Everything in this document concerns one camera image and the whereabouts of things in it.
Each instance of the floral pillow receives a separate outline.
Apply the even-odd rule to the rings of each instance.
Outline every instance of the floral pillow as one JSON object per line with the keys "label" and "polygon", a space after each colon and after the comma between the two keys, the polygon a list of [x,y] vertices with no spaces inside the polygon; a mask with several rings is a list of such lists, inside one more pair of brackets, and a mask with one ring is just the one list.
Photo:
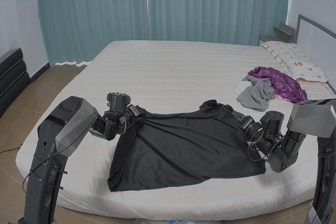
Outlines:
{"label": "floral pillow", "polygon": [[296,44],[267,41],[260,46],[267,49],[293,79],[328,81],[324,72]]}

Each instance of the fitted sheet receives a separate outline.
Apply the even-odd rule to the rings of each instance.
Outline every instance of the fitted sheet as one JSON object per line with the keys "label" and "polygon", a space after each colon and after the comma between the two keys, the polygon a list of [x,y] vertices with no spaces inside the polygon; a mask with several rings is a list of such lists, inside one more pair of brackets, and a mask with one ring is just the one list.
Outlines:
{"label": "fitted sheet", "polygon": [[[263,47],[182,41],[115,41],[55,98],[26,138],[16,165],[23,176],[31,166],[37,127],[62,100],[85,98],[100,114],[108,92],[124,92],[151,113],[192,112],[216,99],[257,121],[264,113],[242,107],[235,85],[257,66],[280,64]],[[333,98],[328,86],[300,81],[309,99]],[[284,113],[282,133],[293,104],[271,100],[268,110]],[[275,173],[239,179],[210,179],[197,185],[110,192],[107,178],[118,136],[105,141],[87,134],[69,157],[57,205],[87,213],[153,220],[232,220],[271,213],[313,198],[317,176],[317,139],[307,135],[294,165]]]}

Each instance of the black garment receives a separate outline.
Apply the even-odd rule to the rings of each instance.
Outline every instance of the black garment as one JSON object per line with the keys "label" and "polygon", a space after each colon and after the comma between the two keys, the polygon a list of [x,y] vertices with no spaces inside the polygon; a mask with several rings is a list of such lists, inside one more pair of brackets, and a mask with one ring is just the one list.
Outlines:
{"label": "black garment", "polygon": [[[156,189],[201,183],[209,178],[240,178],[265,173],[265,160],[247,155],[247,137],[233,108],[216,100],[181,114],[137,118],[119,138],[113,157],[111,191]],[[254,159],[260,155],[250,151]]]}

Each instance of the robotic arm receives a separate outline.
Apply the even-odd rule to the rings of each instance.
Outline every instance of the robotic arm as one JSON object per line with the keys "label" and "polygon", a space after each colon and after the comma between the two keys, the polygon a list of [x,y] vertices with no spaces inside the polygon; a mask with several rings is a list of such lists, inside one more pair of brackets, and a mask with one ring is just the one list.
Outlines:
{"label": "robotic arm", "polygon": [[[109,110],[100,116],[85,99],[71,96],[61,102],[38,127],[38,142],[27,184],[24,217],[18,224],[56,224],[56,200],[68,157],[89,131],[108,141],[124,134],[140,113],[126,94],[109,93]],[[269,111],[255,122],[251,116],[233,112],[249,139],[249,147],[261,151],[275,172],[282,172],[298,157],[306,134],[318,136],[318,173],[315,196],[306,224],[329,223],[334,209],[336,181],[336,99],[295,104],[281,134],[284,116]]]}

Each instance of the tile floor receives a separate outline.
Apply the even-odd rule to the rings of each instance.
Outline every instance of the tile floor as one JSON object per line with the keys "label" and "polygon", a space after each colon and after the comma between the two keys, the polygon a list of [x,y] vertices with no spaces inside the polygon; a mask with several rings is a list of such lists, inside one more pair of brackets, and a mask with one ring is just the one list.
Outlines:
{"label": "tile floor", "polygon": [[[0,152],[23,143],[57,94],[85,67],[57,65],[28,85],[0,118]],[[15,164],[16,153],[17,151],[11,151],[0,155],[0,224],[17,223],[23,216],[25,193],[21,186],[23,177]],[[309,202],[262,216],[224,221],[224,224],[303,224]],[[58,224],[133,222],[132,219],[103,217],[61,207],[56,208],[55,217]],[[336,217],[331,224],[336,224]]]}

